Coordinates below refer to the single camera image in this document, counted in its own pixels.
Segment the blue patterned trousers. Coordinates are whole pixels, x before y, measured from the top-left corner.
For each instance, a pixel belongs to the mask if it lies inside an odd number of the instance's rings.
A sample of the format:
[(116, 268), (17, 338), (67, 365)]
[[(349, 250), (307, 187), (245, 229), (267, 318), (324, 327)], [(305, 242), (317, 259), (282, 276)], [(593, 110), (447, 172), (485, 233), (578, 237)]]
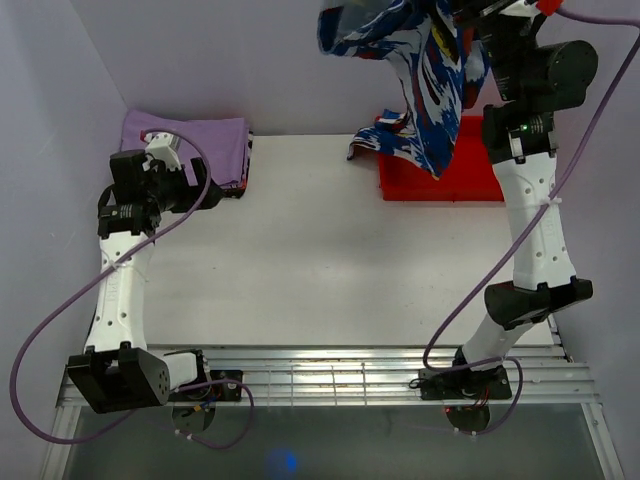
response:
[(440, 178), (489, 72), (478, 34), (455, 24), (451, 2), (325, 1), (317, 38), (325, 55), (388, 62), (406, 103), (358, 130), (348, 156), (372, 150)]

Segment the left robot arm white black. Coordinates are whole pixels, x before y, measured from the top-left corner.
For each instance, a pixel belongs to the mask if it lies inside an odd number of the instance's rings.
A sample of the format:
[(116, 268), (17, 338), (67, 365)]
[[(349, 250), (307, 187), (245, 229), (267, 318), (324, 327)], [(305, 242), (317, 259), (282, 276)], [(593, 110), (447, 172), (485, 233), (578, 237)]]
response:
[(69, 378), (98, 414), (163, 406), (178, 389), (194, 400), (211, 390), (212, 376), (200, 351), (157, 356), (149, 352), (144, 335), (146, 270), (162, 214), (212, 209), (223, 197), (202, 158), (192, 159), (191, 166), (194, 184), (182, 164), (143, 150), (110, 158), (113, 183), (98, 206), (105, 277), (84, 351), (66, 365)]

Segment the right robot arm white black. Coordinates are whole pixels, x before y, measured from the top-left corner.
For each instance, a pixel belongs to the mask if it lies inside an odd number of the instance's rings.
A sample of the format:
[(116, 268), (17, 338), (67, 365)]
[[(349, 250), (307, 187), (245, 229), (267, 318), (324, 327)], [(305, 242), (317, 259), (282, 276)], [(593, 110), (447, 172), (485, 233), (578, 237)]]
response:
[(474, 397), (534, 325), (593, 295), (564, 238), (554, 115), (584, 103), (598, 55), (584, 40), (539, 45), (551, 13), (539, 1), (457, 1), (453, 11), (458, 25), (479, 35), (504, 102), (485, 107), (482, 141), (504, 197), (514, 265), (511, 280), (485, 287), (486, 316), (451, 367), (422, 373)]

